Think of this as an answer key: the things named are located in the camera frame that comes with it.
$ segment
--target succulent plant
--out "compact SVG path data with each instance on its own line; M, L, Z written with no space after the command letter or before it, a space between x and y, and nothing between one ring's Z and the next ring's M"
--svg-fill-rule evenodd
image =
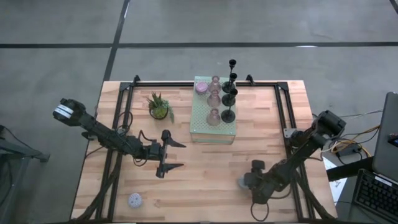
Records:
M152 92L152 99L147 97L148 107L153 111L153 116L156 118L163 118L167 113L167 110L170 111L170 119L172 123L174 123L174 112L173 108L170 106L168 100L162 99L162 93L159 93L159 96L156 95L155 92Z

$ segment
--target yellow cable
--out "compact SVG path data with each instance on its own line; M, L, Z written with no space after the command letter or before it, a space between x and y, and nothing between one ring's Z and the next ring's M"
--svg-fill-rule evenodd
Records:
M362 132L362 133L359 133L359 134L355 135L355 137L353 137L352 139L339 141L339 143L334 144L329 150L331 150L332 153L340 152L341 150L345 149L349 144L356 144L356 141L354 141L354 139L358 138L358 137L361 136L362 134L370 133L370 132L372 132L372 131L374 131L374 130L376 130L376 129L378 129L378 128L380 128L380 125L377 125L377 126L375 126L375 127L373 127L373 128L369 128L368 130L366 130L366 131L364 131L364 132ZM338 146L338 145L340 145L340 144L345 144L345 146L341 147L340 149L336 149L336 146ZM362 147L362 149L364 149L365 153L366 153L369 157L371 156L371 154L369 153L368 150L366 150L364 147Z

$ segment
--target black candlestick holder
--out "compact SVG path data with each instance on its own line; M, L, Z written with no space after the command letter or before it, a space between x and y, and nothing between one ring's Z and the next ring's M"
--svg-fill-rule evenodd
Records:
M235 113L234 111L231 110L231 107L233 105L235 105L235 96L238 94L237 89L232 89L227 95L224 95L223 98L221 99L221 101L223 102L223 104L225 106L229 106L228 110L224 110L221 113L221 119L225 122L225 123L231 123L232 121L235 120Z
M223 102L223 104L225 106L233 106L235 104L235 96L238 94L238 90L237 89L232 89L231 91L229 91L228 94L225 94L222 99L221 102Z
M234 59L229 60L229 68L231 69L229 74L232 73L232 69L234 69L235 65L236 65L236 61Z
M235 113L234 111L231 110L231 106L229 107L228 110L224 110L221 113L221 119L225 122L225 123L231 123L232 121L235 120Z
M223 86L221 87L225 93L229 93L232 89L235 89L235 80L238 77L236 73L229 74L229 81L224 82Z

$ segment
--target potted succulent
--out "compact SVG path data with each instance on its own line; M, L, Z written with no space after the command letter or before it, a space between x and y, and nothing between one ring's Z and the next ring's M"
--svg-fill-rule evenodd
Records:
M164 119L170 113L170 119L174 123L173 108L170 106L168 100L162 99L162 93L159 96L152 92L152 99L147 97L149 114L155 119Z

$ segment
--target white paper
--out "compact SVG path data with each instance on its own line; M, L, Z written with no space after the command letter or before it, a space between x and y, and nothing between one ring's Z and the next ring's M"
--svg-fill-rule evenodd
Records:
M330 162L325 157L323 158L323 162L325 164L326 170L336 167L336 165L334 165L334 163ZM347 181L347 178L343 178L340 180L329 182L330 190L331 190L331 194L333 196L334 202L337 202L338 199L340 198L341 192L343 191L343 187L346 184L346 181Z

